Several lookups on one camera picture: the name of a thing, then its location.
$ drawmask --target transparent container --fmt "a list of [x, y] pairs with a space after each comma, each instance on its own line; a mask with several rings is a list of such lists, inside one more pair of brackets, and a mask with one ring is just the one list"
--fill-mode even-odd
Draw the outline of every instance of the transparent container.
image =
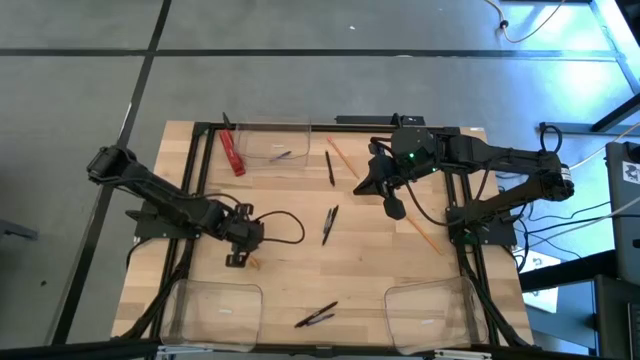
[[393, 287], [384, 296], [387, 326], [403, 355], [464, 347], [487, 338], [487, 324], [466, 277]]
[[165, 345], [249, 352], [258, 341], [262, 290], [256, 285], [180, 280], [171, 289]]
[[246, 167], [306, 166], [311, 121], [309, 118], [254, 117], [236, 124], [233, 142]]

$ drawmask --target gray floor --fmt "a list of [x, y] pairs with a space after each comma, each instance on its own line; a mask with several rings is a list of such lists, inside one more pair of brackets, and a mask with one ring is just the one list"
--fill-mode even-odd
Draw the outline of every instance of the gray floor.
[[[160, 5], [0, 0], [0, 48], [146, 48]], [[553, 8], [503, 6], [514, 37]], [[567, 5], [539, 35], [515, 46], [495, 36], [496, 19], [481, 0], [184, 0], [174, 2], [160, 47], [608, 49], [585, 5]], [[40, 231], [37, 242], [0, 241], [0, 348], [47, 341], [97, 193], [84, 168], [99, 146], [117, 138], [141, 63], [0, 57], [0, 218]], [[130, 148], [151, 166], [166, 120], [215, 121], [226, 111], [232, 119], [308, 115], [318, 122], [337, 114], [422, 114], [429, 124], [481, 126], [493, 144], [535, 150], [538, 122], [593, 122], [631, 96], [611, 61], [157, 58]], [[608, 140], [566, 136], [561, 157], [573, 164]], [[578, 196], [538, 202], [535, 214], [570, 214], [607, 200], [602, 157], [574, 179]], [[124, 210], [137, 206], [122, 194], [112, 200], [70, 341], [109, 336], [134, 227]], [[580, 255], [611, 249], [611, 228], [598, 224], [556, 244]], [[573, 258], [546, 244], [537, 249]]]

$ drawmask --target black pen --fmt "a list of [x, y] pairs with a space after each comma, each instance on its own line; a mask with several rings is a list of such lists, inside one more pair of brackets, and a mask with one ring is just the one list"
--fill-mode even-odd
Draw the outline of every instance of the black pen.
[[309, 322], [307, 323], [307, 326], [315, 325], [315, 324], [319, 323], [320, 321], [325, 321], [325, 320], [327, 320], [327, 319], [331, 319], [331, 318], [332, 318], [332, 317], [334, 317], [335, 315], [336, 315], [336, 314], [327, 314], [327, 315], [322, 315], [322, 316], [320, 316], [320, 317], [319, 317], [319, 318], [317, 318], [317, 319], [313, 319], [313, 320], [309, 321]]
[[327, 158], [327, 167], [329, 168], [329, 182], [331, 186], [336, 186], [336, 180], [333, 178], [333, 169], [331, 168], [331, 159], [327, 150], [324, 151], [324, 156]]
[[329, 222], [329, 227], [327, 227], [327, 231], [325, 231], [324, 237], [322, 238], [322, 246], [324, 246], [324, 244], [327, 242], [327, 239], [329, 238], [329, 231], [331, 231], [331, 228], [333, 227], [333, 222], [336, 221], [336, 215], [338, 214], [339, 207], [340, 205], [336, 205], [336, 207], [333, 208], [333, 211], [331, 212], [331, 221]]
[[313, 318], [315, 318], [316, 316], [324, 313], [325, 311], [331, 309], [332, 307], [334, 307], [336, 305], [338, 305], [337, 301], [332, 302], [331, 304], [323, 307], [322, 309], [314, 312], [313, 314], [311, 314], [311, 315], [307, 316], [306, 318], [304, 318], [302, 321], [298, 322], [295, 327], [299, 328], [299, 327], [303, 327], [303, 326], [307, 325], [309, 323], [309, 321], [313, 320]]
[[333, 209], [329, 209], [329, 213], [327, 214], [327, 219], [324, 221], [324, 228], [322, 229], [322, 234], [326, 234], [327, 230], [329, 230], [329, 223], [331, 222], [331, 213]]

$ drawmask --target white label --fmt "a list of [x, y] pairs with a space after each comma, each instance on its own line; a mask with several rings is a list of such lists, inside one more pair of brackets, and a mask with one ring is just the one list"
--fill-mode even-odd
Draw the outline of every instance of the white label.
[[634, 184], [640, 184], [640, 165], [623, 161], [622, 179]]
[[560, 169], [560, 174], [562, 175], [562, 180], [571, 181], [571, 170], [567, 168]]

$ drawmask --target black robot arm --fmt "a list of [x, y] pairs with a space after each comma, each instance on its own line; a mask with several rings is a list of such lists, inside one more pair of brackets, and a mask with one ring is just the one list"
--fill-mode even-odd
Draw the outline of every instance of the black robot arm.
[[562, 201], [573, 195], [569, 169], [553, 152], [490, 146], [472, 136], [416, 127], [399, 128], [390, 139], [374, 137], [369, 149], [374, 155], [369, 160], [369, 174], [353, 193], [384, 197], [385, 211], [394, 219], [406, 214], [394, 191], [438, 170], [471, 174], [484, 169], [529, 175], [526, 182], [499, 195], [487, 200], [476, 196], [464, 207], [451, 209], [448, 221], [468, 227], [491, 222], [496, 215], [537, 199]]
[[231, 208], [218, 200], [190, 196], [149, 171], [128, 149], [115, 145], [101, 148], [87, 172], [97, 184], [122, 186], [143, 198], [168, 224], [231, 242], [233, 254], [227, 256], [227, 266], [244, 267], [264, 238], [264, 225], [249, 220], [251, 204]]

